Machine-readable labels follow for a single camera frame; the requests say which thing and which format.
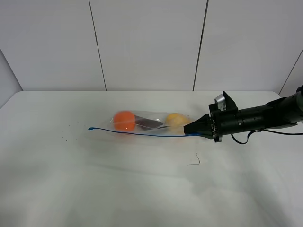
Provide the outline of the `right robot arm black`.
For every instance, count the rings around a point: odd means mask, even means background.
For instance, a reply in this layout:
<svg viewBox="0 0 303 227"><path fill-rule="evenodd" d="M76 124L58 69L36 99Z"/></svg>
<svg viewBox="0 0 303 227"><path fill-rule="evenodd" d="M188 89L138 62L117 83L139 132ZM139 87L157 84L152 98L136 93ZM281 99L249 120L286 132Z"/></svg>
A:
<svg viewBox="0 0 303 227"><path fill-rule="evenodd" d="M296 126L303 120L303 88L295 94L271 101L262 106L239 109L232 98L223 92L209 105L210 113L183 127L184 134L214 139L220 142L224 135L267 131Z"/></svg>

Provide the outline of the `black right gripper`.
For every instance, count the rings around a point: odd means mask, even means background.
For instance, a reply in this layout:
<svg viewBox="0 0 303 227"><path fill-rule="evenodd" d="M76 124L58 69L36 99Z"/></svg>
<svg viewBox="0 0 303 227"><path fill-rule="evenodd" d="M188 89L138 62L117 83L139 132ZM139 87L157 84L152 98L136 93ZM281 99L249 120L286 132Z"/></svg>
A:
<svg viewBox="0 0 303 227"><path fill-rule="evenodd" d="M210 104L209 110L211 117L209 114L204 114L198 120L185 125L184 133L186 135L198 134L199 137L221 142L223 135L239 132L238 108L234 101L225 101L225 110L219 109L218 104Z"/></svg>

